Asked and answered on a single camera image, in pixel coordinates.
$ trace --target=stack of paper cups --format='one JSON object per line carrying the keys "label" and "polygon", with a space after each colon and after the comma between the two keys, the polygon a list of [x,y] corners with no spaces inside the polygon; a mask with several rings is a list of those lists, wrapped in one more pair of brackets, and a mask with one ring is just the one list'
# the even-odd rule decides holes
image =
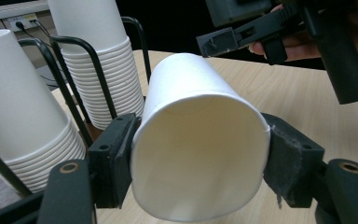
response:
{"label": "stack of paper cups", "polygon": [[74,123],[9,30],[0,30],[0,158],[31,191],[43,189],[52,167],[83,159]]}
{"label": "stack of paper cups", "polygon": [[[131,42],[113,0],[48,0],[57,34],[81,38],[98,54],[117,114],[141,116],[144,97]],[[103,90],[88,53],[62,45],[62,56],[92,124],[104,130],[112,121]]]}

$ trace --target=hand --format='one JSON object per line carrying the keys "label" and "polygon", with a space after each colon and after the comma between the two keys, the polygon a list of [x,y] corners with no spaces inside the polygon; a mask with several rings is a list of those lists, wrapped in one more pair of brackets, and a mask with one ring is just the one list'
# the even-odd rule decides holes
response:
{"label": "hand", "polygon": [[[282,5],[273,8],[272,11],[280,8],[282,8]],[[353,42],[358,49],[358,0],[355,3],[355,9],[348,14],[346,19]],[[282,42],[286,49],[287,62],[321,57],[315,42],[311,40],[307,31],[286,36],[282,39]],[[258,55],[265,54],[260,42],[255,42],[249,46],[249,50]]]}

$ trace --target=human finger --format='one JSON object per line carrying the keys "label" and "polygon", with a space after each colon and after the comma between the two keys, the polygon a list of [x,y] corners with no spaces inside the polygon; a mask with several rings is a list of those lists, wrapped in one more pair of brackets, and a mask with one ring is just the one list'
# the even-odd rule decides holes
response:
{"label": "human finger", "polygon": [[301,31],[292,35],[287,35],[282,39],[283,45],[286,48],[300,46],[312,42],[307,31]]}
{"label": "human finger", "polygon": [[320,58],[321,53],[319,52],[314,42],[309,42],[304,45],[295,47],[285,48],[287,55],[287,62],[297,61],[302,59],[313,59]]}
{"label": "human finger", "polygon": [[264,49],[261,45],[261,42],[257,41],[248,46],[248,50],[251,51],[251,53],[257,54],[257,55],[264,55]]}
{"label": "human finger", "polygon": [[283,5],[279,4],[276,7],[274,7],[271,11],[275,11],[275,10],[282,9],[282,8],[283,8]]}

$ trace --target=table surface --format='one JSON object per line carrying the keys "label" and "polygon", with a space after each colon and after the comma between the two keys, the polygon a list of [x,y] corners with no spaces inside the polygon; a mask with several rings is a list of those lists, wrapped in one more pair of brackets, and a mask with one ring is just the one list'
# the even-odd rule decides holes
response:
{"label": "table surface", "polygon": [[[152,69],[169,52],[149,51]],[[147,81],[143,53],[134,51],[144,95]],[[340,105],[325,71],[228,59],[206,59],[222,78],[259,111],[277,116],[324,147],[324,161],[358,162],[358,103]],[[59,90],[52,92],[70,114]],[[263,181],[254,198],[237,212],[200,223],[316,223],[314,210],[277,204]],[[148,215],[129,190],[122,209],[98,209],[98,223],[173,223]]]}

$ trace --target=white paper cup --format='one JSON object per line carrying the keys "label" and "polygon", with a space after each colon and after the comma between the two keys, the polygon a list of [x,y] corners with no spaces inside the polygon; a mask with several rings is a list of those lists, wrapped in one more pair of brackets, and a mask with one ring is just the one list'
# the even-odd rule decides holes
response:
{"label": "white paper cup", "polygon": [[133,138],[132,192],[151,216],[195,222],[245,206],[269,154],[269,126],[198,55],[161,61]]}
{"label": "white paper cup", "polygon": [[51,141],[48,145],[45,145],[44,147],[38,149],[37,151],[19,158],[14,161],[5,161],[5,164],[10,167],[12,170],[20,169],[23,167],[29,167],[30,165],[34,163],[38,163],[39,161],[42,161],[46,157],[48,157],[50,154],[53,154],[55,151],[59,150],[62,145],[64,145],[66,142],[71,141],[73,138],[72,126],[74,125],[71,121],[71,118],[67,116],[67,125],[65,128],[57,134],[57,138]]}
{"label": "white paper cup", "polygon": [[[120,85],[111,86],[109,87],[109,91],[111,94],[125,94],[127,92],[130,92],[132,90],[132,87],[136,86],[137,80],[136,78],[133,80],[129,80],[129,83],[121,83]],[[92,94],[92,95],[101,95],[103,96],[103,90],[101,87],[76,87],[77,91],[79,93],[82,93],[84,95]]]}
{"label": "white paper cup", "polygon": [[91,105],[91,106],[106,106],[106,100],[104,98],[92,98],[92,97],[84,97],[83,103],[85,105]]}
{"label": "white paper cup", "polygon": [[[132,55],[132,49],[128,49],[123,54],[117,57],[113,57],[104,61],[100,61],[102,69],[106,69],[111,66],[117,66],[120,63],[127,61]],[[94,63],[69,63],[65,60],[66,66],[71,69],[90,69],[94,68]]]}
{"label": "white paper cup", "polygon": [[[112,0],[48,0],[48,7],[58,35],[81,38],[95,50],[110,49],[123,43],[127,34]],[[86,51],[75,45],[62,45],[66,53]]]}
{"label": "white paper cup", "polygon": [[[85,151],[78,150],[75,155],[68,158],[68,160],[74,160],[74,159],[83,159],[86,155]],[[48,173],[43,173],[42,175],[32,178],[31,180],[21,180],[32,192],[37,192],[41,189],[43,189],[46,184],[48,183]]]}
{"label": "white paper cup", "polygon": [[35,167],[37,170],[29,169],[26,172],[16,171],[15,174],[17,174],[22,181],[26,181],[27,183],[36,183],[43,180],[42,176],[48,175],[50,170],[60,162],[71,159],[84,159],[84,156],[81,156],[86,151],[84,145],[79,141],[73,141],[70,145],[71,150],[64,150],[57,158],[54,158],[52,161],[44,164],[43,168],[41,166]]}
{"label": "white paper cup", "polygon": [[134,88],[127,95],[123,95],[121,97],[115,97],[115,100],[117,101],[118,105],[125,105],[127,102],[138,100],[138,98],[141,98],[142,101],[145,101],[144,96],[142,95],[142,90]]}
{"label": "white paper cup", "polygon": [[111,120],[112,117],[109,114],[109,111],[107,111],[105,114],[89,114],[90,117],[93,117],[95,120]]}
{"label": "white paper cup", "polygon": [[107,105],[105,106],[89,106],[88,112],[90,112],[91,114],[94,115],[109,115],[110,116],[110,112],[109,112],[109,108],[107,107]]}
{"label": "white paper cup", "polygon": [[[103,69],[103,74],[105,76],[111,74],[120,74],[128,71],[133,68],[135,65],[135,60],[133,55],[130,55],[129,59],[124,61],[123,63],[116,64],[116,66],[107,66],[106,69]],[[71,75],[73,77],[97,77],[97,73],[94,68],[89,69],[69,69]]]}
{"label": "white paper cup", "polygon": [[138,104],[134,108],[129,108],[129,109],[126,109],[124,111],[117,112],[117,113],[120,114],[120,115],[135,113],[135,115],[137,117],[141,117],[143,112],[144,112],[144,103],[141,102],[140,104]]}
{"label": "white paper cup", "polygon": [[67,157],[72,156],[78,150],[85,150],[84,145],[82,144],[81,138],[76,137],[77,132],[75,127],[71,129],[71,132],[68,134],[68,138],[65,138],[61,147],[53,150],[50,154],[43,155],[39,158],[33,159],[34,164],[29,164],[21,168],[10,169],[18,175],[38,175],[40,172],[44,171],[46,168],[51,168],[58,164],[60,161],[66,161]]}
{"label": "white paper cup", "polygon": [[112,82],[116,80],[127,79],[129,76],[138,77],[138,71],[136,69],[136,64],[131,63],[127,67],[119,71],[112,73],[106,72],[104,76],[106,78],[106,81]]}
{"label": "white paper cup", "polygon": [[135,109],[138,108],[139,105],[142,105],[144,103],[144,99],[142,98],[133,98],[134,101],[131,101],[130,103],[120,105],[120,107],[117,107],[116,111],[118,113],[125,113],[128,111],[135,112]]}
{"label": "white paper cup", "polygon": [[[132,83],[135,79],[137,79],[138,76],[136,74],[136,71],[133,70],[132,72],[128,72],[126,76],[124,76],[122,79],[119,78],[109,78],[106,79],[106,83],[109,89],[115,89],[120,88],[122,86],[128,86],[129,83]],[[89,79],[92,81],[83,81],[81,77],[73,77],[73,80],[76,84],[76,86],[82,90],[101,90],[101,83],[98,80],[98,78]]]}
{"label": "white paper cup", "polygon": [[[111,63],[109,64],[106,64],[106,65],[103,65],[101,68],[103,69],[103,71],[108,71],[109,69],[112,69],[112,68],[116,68],[116,67],[119,67],[123,64],[126,64],[126,63],[129,63],[131,62],[131,58],[133,58],[133,55],[132,54],[128,54],[126,56],[124,56],[123,58],[121,59],[117,59],[116,61],[112,61]],[[69,67],[68,66],[68,70],[70,72],[75,72],[75,73],[79,73],[79,74],[83,74],[83,73],[95,73],[96,75],[96,70],[94,68],[94,65],[92,65],[91,67],[87,67],[87,68],[73,68],[73,67]]]}
{"label": "white paper cup", "polygon": [[14,34],[0,30],[0,158],[26,157],[55,139],[67,116]]}
{"label": "white paper cup", "polygon": [[68,161],[78,152],[78,150],[85,149],[85,148],[79,148],[80,146],[81,145],[79,144],[78,141],[69,142],[68,147],[62,148],[62,150],[54,153],[53,154],[54,157],[46,159],[39,165],[25,167],[19,171],[16,171],[16,173],[20,178],[24,177],[24,179],[27,180],[35,179],[36,177],[41,176],[43,174],[48,174],[55,165],[57,165],[61,161]]}
{"label": "white paper cup", "polygon": [[[100,62],[105,62],[105,61],[109,61],[112,58],[120,57],[128,50],[132,50],[132,48],[131,48],[130,38],[127,36],[126,40],[124,40],[122,43],[114,45],[109,49],[95,50],[95,52],[97,53]],[[62,50],[61,54],[65,60],[68,59],[68,63],[92,63],[91,57],[88,52],[73,54],[73,53],[66,53]]]}

